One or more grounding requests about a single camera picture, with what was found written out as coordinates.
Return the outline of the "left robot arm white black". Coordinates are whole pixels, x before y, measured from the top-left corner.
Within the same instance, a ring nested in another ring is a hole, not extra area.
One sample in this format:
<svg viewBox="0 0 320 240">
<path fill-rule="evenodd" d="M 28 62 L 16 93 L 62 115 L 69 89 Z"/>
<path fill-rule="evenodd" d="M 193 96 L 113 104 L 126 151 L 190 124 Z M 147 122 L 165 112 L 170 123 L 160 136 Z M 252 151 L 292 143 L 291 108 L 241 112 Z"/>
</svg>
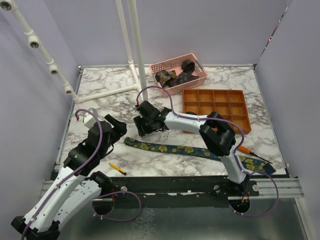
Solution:
<svg viewBox="0 0 320 240">
<path fill-rule="evenodd" d="M 93 172 L 127 133 L 127 125 L 107 114 L 104 121 L 90 111 L 84 125 L 87 137 L 73 148 L 56 179 L 39 202 L 24 216 L 16 216 L 11 226 L 27 240 L 56 240 L 64 225 L 96 197 L 106 197 L 112 180 L 101 171 Z"/>
</svg>

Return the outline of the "blue yellow floral tie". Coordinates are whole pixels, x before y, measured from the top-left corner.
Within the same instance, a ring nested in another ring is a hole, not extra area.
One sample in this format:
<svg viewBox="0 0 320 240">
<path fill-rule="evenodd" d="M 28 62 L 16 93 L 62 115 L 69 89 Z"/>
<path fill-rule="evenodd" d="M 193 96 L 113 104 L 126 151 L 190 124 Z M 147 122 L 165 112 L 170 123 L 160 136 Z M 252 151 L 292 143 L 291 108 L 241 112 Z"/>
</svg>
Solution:
<svg viewBox="0 0 320 240">
<path fill-rule="evenodd" d="M 166 153 L 166 154 L 174 154 L 174 155 L 186 155 L 204 158 L 208 160 L 213 160 L 216 162 L 220 162 L 221 158 L 213 153 L 211 153 L 206 148 L 193 147 L 193 146 L 183 146 L 183 145 L 169 145 L 169 144 L 158 144 L 158 143 L 148 143 L 136 140 L 131 137 L 126 137 L 124 139 L 124 144 L 136 149 L 155 152 L 155 153 Z M 243 167 L 249 171 L 262 171 L 267 173 L 268 175 L 272 175 L 276 172 L 276 169 L 268 162 L 239 155 L 238 159 L 241 161 Z"/>
</svg>

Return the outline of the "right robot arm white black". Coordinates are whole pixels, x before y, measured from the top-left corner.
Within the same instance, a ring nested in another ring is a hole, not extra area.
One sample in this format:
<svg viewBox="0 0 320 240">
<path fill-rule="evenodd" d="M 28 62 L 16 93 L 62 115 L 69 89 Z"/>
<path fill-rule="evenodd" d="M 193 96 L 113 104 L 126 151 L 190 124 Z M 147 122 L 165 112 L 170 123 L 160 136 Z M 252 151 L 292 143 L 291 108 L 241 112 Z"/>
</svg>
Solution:
<svg viewBox="0 0 320 240">
<path fill-rule="evenodd" d="M 207 149 L 220 157 L 229 181 L 230 191 L 240 196 L 248 189 L 250 177 L 236 154 L 235 131 L 217 112 L 209 115 L 192 115 L 174 112 L 169 108 L 158 110 L 148 101 L 135 106 L 139 116 L 133 119 L 139 136 L 157 131 L 179 130 L 198 134 Z"/>
</svg>

